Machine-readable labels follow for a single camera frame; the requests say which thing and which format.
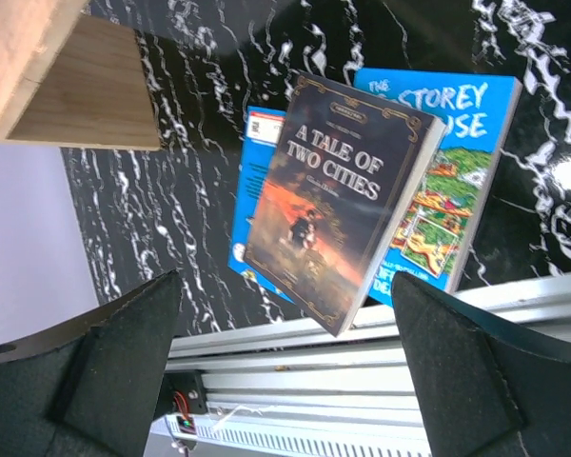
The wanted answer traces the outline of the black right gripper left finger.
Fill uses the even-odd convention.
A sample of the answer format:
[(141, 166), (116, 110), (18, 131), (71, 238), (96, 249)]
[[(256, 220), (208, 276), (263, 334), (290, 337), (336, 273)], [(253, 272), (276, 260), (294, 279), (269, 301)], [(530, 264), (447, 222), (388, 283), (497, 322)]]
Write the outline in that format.
[(141, 456), (180, 312), (172, 270), (0, 345), (0, 456)]

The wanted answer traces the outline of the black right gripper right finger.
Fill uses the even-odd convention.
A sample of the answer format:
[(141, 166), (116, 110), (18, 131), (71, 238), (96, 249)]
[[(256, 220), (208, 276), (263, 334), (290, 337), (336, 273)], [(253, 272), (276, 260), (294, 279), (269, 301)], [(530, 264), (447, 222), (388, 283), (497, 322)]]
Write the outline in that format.
[(396, 325), (435, 456), (571, 456), (571, 343), (398, 273)]

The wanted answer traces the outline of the blue 26-storey treehouse book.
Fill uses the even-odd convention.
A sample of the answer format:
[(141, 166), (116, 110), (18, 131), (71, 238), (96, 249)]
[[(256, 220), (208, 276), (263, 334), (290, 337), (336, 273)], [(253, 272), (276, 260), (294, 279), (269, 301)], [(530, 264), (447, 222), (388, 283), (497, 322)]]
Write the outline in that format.
[(399, 271), (452, 292), (462, 279), (522, 85), (514, 76), (363, 68), (354, 86), (446, 125), (369, 296), (391, 305)]

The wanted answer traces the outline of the dark Tale of Two Cities book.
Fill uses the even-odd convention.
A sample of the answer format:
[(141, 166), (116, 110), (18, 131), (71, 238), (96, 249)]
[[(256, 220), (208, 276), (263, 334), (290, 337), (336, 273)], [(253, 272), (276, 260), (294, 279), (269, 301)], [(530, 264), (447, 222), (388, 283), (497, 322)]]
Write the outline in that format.
[(432, 114), (300, 74), (246, 263), (329, 333), (349, 329), (444, 131)]

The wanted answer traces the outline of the blue back-cover treehouse book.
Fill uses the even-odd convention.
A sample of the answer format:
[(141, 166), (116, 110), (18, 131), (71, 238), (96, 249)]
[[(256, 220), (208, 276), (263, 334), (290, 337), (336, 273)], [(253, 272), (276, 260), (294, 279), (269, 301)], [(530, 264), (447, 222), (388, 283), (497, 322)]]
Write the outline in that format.
[(234, 272), (291, 303), (279, 287), (244, 262), (248, 233), (285, 117), (286, 113), (277, 109), (250, 106), (247, 110), (227, 264)]

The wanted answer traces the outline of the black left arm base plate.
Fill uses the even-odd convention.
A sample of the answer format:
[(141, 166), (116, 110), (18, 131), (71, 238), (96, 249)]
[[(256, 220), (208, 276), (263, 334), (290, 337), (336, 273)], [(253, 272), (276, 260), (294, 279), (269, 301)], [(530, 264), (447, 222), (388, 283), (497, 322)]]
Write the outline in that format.
[(198, 438), (195, 418), (208, 413), (207, 389), (201, 370), (163, 375), (150, 431), (164, 434), (181, 456), (189, 456)]

